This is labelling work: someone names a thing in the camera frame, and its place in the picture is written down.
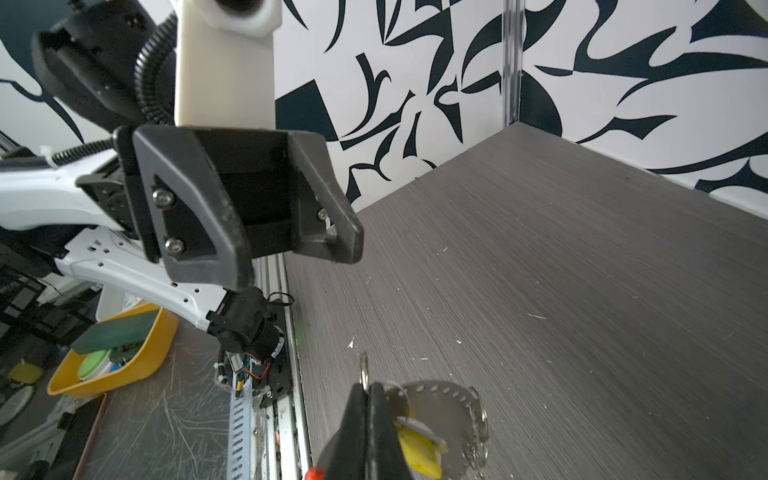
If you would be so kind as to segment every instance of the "scratched plastic surface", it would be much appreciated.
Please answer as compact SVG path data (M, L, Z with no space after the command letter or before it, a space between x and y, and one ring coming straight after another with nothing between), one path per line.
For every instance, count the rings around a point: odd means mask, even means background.
M223 479L229 395L214 385L218 341L179 322L150 378L110 392L82 480Z

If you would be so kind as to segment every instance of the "metal ring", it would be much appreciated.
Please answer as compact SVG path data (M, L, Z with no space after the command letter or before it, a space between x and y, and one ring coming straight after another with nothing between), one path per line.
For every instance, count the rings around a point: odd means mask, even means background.
M360 384L368 392L368 353L360 354Z

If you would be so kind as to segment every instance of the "red wire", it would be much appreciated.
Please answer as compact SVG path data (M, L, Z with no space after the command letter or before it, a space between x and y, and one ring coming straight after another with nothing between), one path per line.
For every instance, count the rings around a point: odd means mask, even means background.
M261 379L263 379L263 378L264 378L264 376L266 375L266 373L270 371L270 367L271 367L271 366L272 366L272 362L270 362L270 363L269 363L269 364L266 366L266 368L264 369L264 371L263 371L263 372L261 372L261 376L257 376L256 374L252 373L252 372L251 372L249 369L243 369L243 370L245 370L245 373L247 373L248 375L252 376L252 377L253 377L253 378L255 378L256 380L261 380Z

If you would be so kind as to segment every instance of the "white plastic bracket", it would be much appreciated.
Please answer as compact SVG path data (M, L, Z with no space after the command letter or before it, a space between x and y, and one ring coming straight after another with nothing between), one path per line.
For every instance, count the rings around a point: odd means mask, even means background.
M272 32L280 0L232 12L216 0L179 0L176 125L275 128Z
M69 253L56 260L63 275L90 282L111 284L135 296L169 309L201 330L208 330L206 315L216 311L226 294L220 286L206 283L175 283L162 263L144 257L138 242L106 227L83 231L66 245Z

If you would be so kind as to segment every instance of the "red object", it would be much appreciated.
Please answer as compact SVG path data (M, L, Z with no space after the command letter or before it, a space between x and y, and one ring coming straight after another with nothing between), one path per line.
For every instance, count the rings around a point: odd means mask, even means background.
M304 475L304 480L323 480L324 476L326 476L325 470L322 470L321 468L312 467L306 473L306 475Z

